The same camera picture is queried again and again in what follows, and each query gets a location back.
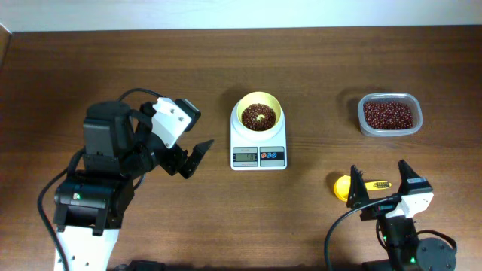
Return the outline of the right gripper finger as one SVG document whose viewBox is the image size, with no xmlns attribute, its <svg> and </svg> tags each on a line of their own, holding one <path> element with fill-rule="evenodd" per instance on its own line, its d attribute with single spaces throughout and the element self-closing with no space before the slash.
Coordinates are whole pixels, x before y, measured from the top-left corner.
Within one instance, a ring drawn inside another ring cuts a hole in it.
<svg viewBox="0 0 482 271">
<path fill-rule="evenodd" d="M 350 168 L 350 186 L 347 197 L 347 208 L 358 208 L 369 201 L 368 190 L 362 178 L 362 172 L 355 165 Z"/>
<path fill-rule="evenodd" d="M 398 162 L 398 169 L 401 176 L 401 184 L 398 188 L 398 193 L 403 195 L 418 193 L 417 184 L 411 184 L 408 180 L 413 178 L 419 178 L 419 175 L 413 171 L 409 164 L 405 160 L 400 160 Z"/>
</svg>

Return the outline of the yellow measuring scoop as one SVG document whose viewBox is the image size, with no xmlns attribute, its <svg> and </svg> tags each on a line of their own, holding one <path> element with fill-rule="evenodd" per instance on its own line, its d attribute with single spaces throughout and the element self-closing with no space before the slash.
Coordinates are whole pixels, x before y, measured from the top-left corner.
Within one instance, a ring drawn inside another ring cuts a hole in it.
<svg viewBox="0 0 482 271">
<path fill-rule="evenodd" d="M 349 196 L 349 189 L 351 184 L 351 177 L 348 175 L 343 175 L 337 179 L 334 183 L 334 194 L 335 196 L 346 202 Z M 369 181 L 365 182 L 365 187 L 367 190 L 385 190 L 392 186 L 388 181 Z"/>
</svg>

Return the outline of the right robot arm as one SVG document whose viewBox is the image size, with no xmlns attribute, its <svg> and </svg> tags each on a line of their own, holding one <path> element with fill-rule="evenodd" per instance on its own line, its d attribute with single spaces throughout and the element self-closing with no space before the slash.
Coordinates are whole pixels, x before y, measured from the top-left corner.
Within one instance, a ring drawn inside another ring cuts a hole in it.
<svg viewBox="0 0 482 271">
<path fill-rule="evenodd" d="M 436 271 L 456 268 L 454 239 L 434 230 L 415 228 L 413 217 L 424 212 L 434 194 L 427 178 L 418 175 L 405 160 L 398 162 L 401 184 L 396 193 L 371 199 L 362 173 L 351 166 L 346 206 L 358 209 L 362 221 L 376 222 L 376 235 L 388 258 L 364 262 L 363 270 Z"/>
</svg>

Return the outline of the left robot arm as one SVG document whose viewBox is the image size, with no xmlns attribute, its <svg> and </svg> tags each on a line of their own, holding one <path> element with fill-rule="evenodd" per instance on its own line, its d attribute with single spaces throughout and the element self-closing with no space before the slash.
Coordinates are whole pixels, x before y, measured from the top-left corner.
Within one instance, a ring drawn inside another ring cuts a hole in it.
<svg viewBox="0 0 482 271">
<path fill-rule="evenodd" d="M 156 167 L 190 178 L 212 141 L 186 151 L 176 141 L 201 112 L 186 99 L 159 98 L 140 110 L 122 101 L 87 109 L 85 146 L 73 156 L 56 189 L 57 270 L 105 270 L 135 196 L 137 178 Z"/>
</svg>

